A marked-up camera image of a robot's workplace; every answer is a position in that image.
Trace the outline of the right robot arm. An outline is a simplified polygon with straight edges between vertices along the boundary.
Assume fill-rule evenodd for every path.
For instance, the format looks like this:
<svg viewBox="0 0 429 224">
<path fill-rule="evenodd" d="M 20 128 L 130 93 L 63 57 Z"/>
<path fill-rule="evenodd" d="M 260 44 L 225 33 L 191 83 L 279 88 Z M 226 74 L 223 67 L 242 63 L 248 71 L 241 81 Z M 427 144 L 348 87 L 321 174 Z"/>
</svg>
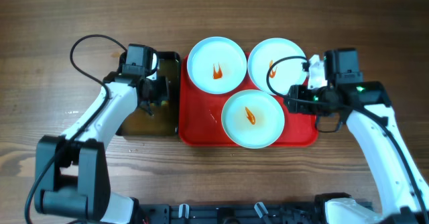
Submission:
<svg viewBox="0 0 429 224">
<path fill-rule="evenodd" d="M 317 119 L 337 114 L 358 142 L 376 183 L 382 212 L 359 206 L 345 194 L 320 196 L 325 223 L 427 223 L 428 184 L 413 161 L 379 81 L 363 80 L 357 51 L 326 51 L 303 61 L 308 84 L 293 85 L 284 104 L 290 113 Z"/>
</svg>

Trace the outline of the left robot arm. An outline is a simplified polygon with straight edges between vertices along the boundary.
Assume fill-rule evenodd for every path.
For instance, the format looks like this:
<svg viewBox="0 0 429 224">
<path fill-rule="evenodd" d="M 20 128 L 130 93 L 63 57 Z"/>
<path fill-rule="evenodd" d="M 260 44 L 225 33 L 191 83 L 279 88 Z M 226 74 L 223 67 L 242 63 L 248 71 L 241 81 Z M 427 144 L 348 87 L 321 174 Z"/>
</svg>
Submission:
<svg viewBox="0 0 429 224">
<path fill-rule="evenodd" d="M 168 96 L 167 80 L 152 78 L 159 54 L 149 46 L 131 44 L 118 70 L 99 80 L 101 91 L 81 118 L 58 136 L 43 136 L 36 146 L 35 180 L 28 193 L 38 213 L 89 223 L 145 223 L 147 218 L 132 197 L 111 191 L 106 149 L 122 123 L 142 103 Z"/>
</svg>

